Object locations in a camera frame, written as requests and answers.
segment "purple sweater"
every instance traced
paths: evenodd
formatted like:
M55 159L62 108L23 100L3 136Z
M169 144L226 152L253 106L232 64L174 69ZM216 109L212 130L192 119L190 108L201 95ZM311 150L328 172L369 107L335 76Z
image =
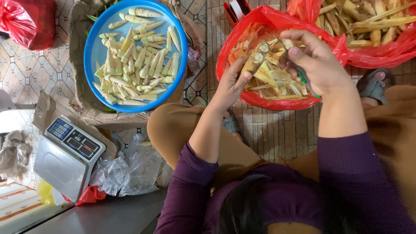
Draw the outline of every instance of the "purple sweater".
M388 182L369 133L318 138L320 183L340 192L354 205L368 233L416 233L416 224ZM241 181L231 182L210 196L209 182L218 164L195 156L187 143L168 188L155 234L212 233L225 196ZM297 171L267 164L248 174L270 177L260 200L264 225L300 222L322 231L323 200Z

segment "yellow plastic bag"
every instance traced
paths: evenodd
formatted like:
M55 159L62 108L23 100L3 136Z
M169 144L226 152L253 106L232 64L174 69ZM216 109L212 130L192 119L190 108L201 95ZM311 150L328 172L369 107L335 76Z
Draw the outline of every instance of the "yellow plastic bag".
M55 200L52 196L52 189L52 186L43 179L39 181L36 186L36 192L41 197L41 203L56 206Z

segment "scale keypad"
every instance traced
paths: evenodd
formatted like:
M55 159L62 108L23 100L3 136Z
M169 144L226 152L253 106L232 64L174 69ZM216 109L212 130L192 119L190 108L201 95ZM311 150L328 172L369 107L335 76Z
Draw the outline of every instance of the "scale keypad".
M60 140L63 140L68 133L73 129L72 126L65 123L61 119L56 119L55 122L48 128L48 132L52 133L54 136L58 137Z

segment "gray sandal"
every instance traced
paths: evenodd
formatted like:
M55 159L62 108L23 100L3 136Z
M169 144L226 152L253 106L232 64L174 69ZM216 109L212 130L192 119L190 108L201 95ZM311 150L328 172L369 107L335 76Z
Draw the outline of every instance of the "gray sandal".
M223 121L221 122L221 124L230 133L238 132L240 134L241 138L243 139L244 144L247 145L248 147L250 147L250 144L248 143L247 138L241 132L240 125L238 124L237 118L235 117L233 111L230 110L230 109L228 109L227 111L228 111L228 113L230 113L230 116L228 116L227 118L224 118Z
M379 101L381 104L387 104L387 100L384 96L384 91L387 89L386 84L374 77L374 75L379 72L384 72L386 74L384 79L390 79L390 84L392 86L396 84L396 79L390 70L379 68L366 72L366 74L358 81L357 89L360 93L360 97L370 97Z

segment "red bag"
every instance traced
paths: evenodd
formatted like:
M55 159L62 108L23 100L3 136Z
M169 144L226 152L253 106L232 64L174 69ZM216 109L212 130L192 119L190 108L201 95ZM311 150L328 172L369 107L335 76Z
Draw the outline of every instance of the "red bag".
M224 74L224 69L227 61L227 56L231 49L237 44L237 40L243 34L244 30L250 23L258 22L260 25L268 25L272 29L299 29L308 30L315 35L322 36L333 51L334 55L345 66L348 59L348 50L345 40L345 35L339 37L332 37L324 30L318 28L314 24L308 24L305 21L296 19L286 13L278 11L270 6L260 6L245 16L231 31L230 35L224 42L218 55L216 74L218 81ZM270 101L260 97L253 92L243 91L240 98L247 104L257 107L262 107L270 110L302 110L309 108L319 102L320 99L310 97L304 100L277 100Z
M79 197L78 202L75 204L76 206L79 206L84 203L95 203L97 200L102 200L105 198L107 194L104 191L99 191L98 186L91 186L88 185L88 187L85 189L85 191L82 193L82 195ZM67 202L72 202L67 197L62 195L64 199Z
M286 13L315 24L321 0L290 0ZM409 8L416 15L416 5ZM362 68L397 67L416 56L416 24L408 25L395 42L368 49L349 50L348 64Z
M55 0L1 0L0 28L29 50L51 47L55 41Z

